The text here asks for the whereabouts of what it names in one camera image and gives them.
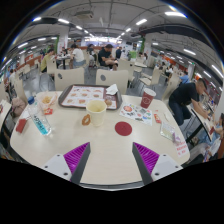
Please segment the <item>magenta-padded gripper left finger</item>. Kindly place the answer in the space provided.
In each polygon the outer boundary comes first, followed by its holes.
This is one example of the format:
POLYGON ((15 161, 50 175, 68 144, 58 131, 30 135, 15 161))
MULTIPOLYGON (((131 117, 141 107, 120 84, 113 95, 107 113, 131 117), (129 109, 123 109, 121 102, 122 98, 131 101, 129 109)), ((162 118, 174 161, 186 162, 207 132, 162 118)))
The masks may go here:
POLYGON ((87 142, 64 155, 54 155, 42 166, 42 169, 79 185, 89 155, 90 143, 87 142))

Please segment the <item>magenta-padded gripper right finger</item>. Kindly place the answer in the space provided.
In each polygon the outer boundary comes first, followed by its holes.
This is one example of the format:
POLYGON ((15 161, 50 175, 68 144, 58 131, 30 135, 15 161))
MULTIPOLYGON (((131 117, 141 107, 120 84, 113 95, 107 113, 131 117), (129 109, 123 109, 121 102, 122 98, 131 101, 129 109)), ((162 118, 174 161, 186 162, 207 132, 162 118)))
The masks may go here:
POLYGON ((138 143, 133 143, 132 153, 144 185, 148 185, 182 169, 182 166, 169 155, 158 154, 138 143))

